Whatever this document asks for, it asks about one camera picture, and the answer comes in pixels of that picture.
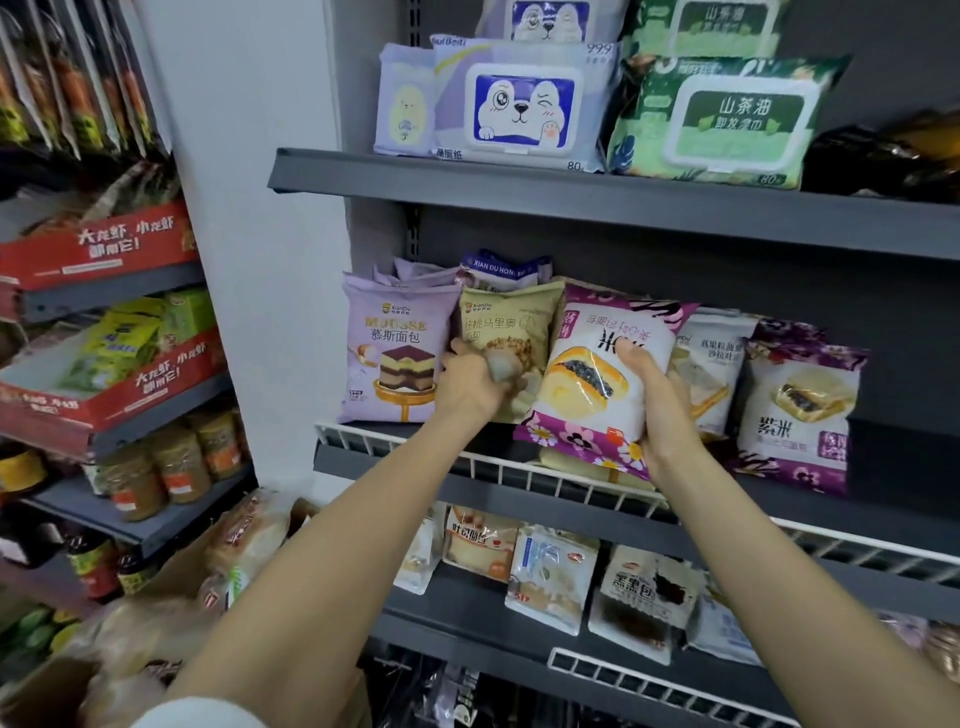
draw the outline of bread bun image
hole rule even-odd
[[[539,399],[566,420],[580,420],[607,409],[609,400],[627,396],[630,384],[614,366],[584,347],[572,347],[547,367]]]

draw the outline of white wire rack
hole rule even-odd
[[[744,705],[727,698],[700,692],[653,675],[571,652],[559,647],[550,653],[550,669],[563,672],[607,688],[669,705],[677,710],[713,718],[719,723],[745,728],[799,728],[791,717]]]

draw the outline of human arm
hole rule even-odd
[[[168,697],[222,698],[270,728],[332,723],[360,650],[441,481],[509,384],[455,339],[420,430],[284,546]]]
[[[807,728],[955,725],[960,691],[776,527],[700,442],[671,379],[626,339],[643,380],[644,455],[783,694]]]

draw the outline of jar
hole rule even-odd
[[[163,510],[167,492],[139,443],[128,445],[100,463],[102,482],[124,521],[143,521]]]
[[[184,427],[164,427],[151,441],[160,478],[175,503],[189,503],[210,490],[210,473],[197,435]]]
[[[238,474],[243,462],[232,413],[199,413],[193,415],[190,422],[200,439],[204,460],[213,479],[224,480]]]

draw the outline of cartoon dog illustration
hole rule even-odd
[[[477,112],[477,121],[481,139],[523,136],[540,147],[556,149],[566,126],[566,115],[560,107],[560,91],[552,81],[539,82],[529,98],[521,98],[514,82],[498,79]]]

